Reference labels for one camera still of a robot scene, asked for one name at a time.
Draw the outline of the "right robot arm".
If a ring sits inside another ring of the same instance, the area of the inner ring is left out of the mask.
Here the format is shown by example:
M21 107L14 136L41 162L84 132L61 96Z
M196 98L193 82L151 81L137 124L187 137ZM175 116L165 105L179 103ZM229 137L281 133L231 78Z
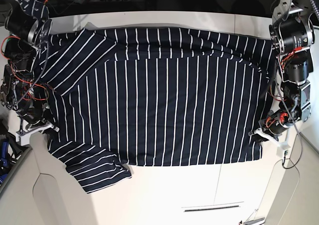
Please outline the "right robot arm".
M0 46L6 59L0 102L20 118L16 141L29 144L32 134L59 129L48 118L50 86L41 81L49 59L52 20L49 0L0 0L0 24L9 35Z

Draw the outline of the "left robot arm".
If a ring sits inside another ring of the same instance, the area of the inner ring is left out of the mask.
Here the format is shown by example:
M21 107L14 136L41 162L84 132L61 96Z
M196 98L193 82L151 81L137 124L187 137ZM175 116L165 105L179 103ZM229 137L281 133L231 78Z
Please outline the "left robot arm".
M279 0L272 9L270 38L276 53L272 79L267 91L278 91L279 109L270 111L249 133L254 142L278 142L283 132L306 122L311 116L310 82L313 72L311 46L315 27L311 17L319 15L319 0Z

